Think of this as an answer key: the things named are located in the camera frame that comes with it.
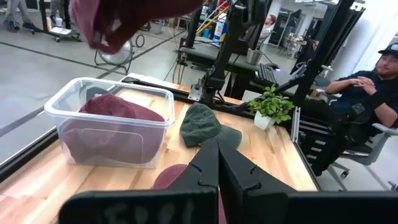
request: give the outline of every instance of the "clear plastic bin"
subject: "clear plastic bin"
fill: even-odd
[[[79,112],[84,105],[93,105],[93,98],[112,98],[107,94],[131,102],[127,108],[134,117]],[[55,121],[68,162],[76,164],[156,168],[166,130],[174,122],[170,91],[95,78],[70,81],[44,109]],[[149,116],[154,119],[138,119]]]

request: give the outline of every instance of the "gray floor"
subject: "gray floor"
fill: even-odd
[[[36,24],[40,24],[39,15],[32,13]],[[166,77],[177,54],[173,52],[179,37],[171,38],[170,33],[178,34],[182,30],[169,30],[163,27],[163,33],[155,35],[144,32],[146,44],[135,49],[135,59],[130,72],[155,77],[172,82],[172,75]],[[295,61],[282,57],[277,49],[271,46],[262,48],[263,52],[279,64],[283,72],[288,72]],[[53,122],[45,113],[34,116],[28,121],[21,118],[41,108],[43,104],[61,87],[76,77],[101,77],[107,80],[122,79],[123,70],[114,66],[97,67],[94,63],[94,51],[82,42],[61,40],[56,43],[54,38],[45,34],[32,35],[27,30],[17,34],[5,31],[0,25],[0,163],[20,151],[28,143],[53,127]],[[268,60],[261,58],[262,63]],[[205,72],[187,67],[183,74],[182,84],[191,85]],[[277,76],[285,82],[285,76]],[[244,100],[250,100],[257,93],[245,92]],[[339,160],[351,169],[350,175],[344,180],[348,190],[386,190],[387,181],[398,182],[398,152],[395,151],[397,139],[387,142],[379,160],[370,167],[364,167],[349,160]],[[318,178],[323,190],[339,190],[330,174]]]

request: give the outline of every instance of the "white pot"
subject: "white pot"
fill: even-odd
[[[275,119],[272,119],[268,116],[262,116],[260,112],[257,111],[256,116],[254,117],[254,125],[261,128],[262,130],[267,130],[272,125],[274,125]]]

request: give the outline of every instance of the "white wall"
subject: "white wall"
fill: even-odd
[[[390,44],[394,44],[394,43],[396,43],[396,42],[398,42],[398,35],[396,35],[396,36],[394,36],[393,38],[392,38],[392,40],[390,41]]]
[[[397,21],[394,22],[398,8],[386,7],[395,2],[396,0],[383,0],[381,4],[380,0],[366,1],[365,12],[332,64],[334,71],[328,74],[331,80],[374,68],[380,57],[377,51],[385,48],[398,30]]]

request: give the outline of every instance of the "bucket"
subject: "bucket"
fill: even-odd
[[[203,37],[208,39],[209,36],[210,36],[210,30],[209,29],[205,29],[205,32],[203,33]]]
[[[251,65],[257,65],[262,56],[262,52],[260,50],[252,50],[248,49],[248,56],[246,57],[246,62]]]
[[[55,22],[56,22],[55,26],[62,28],[62,22],[63,22],[62,18],[56,18]]]

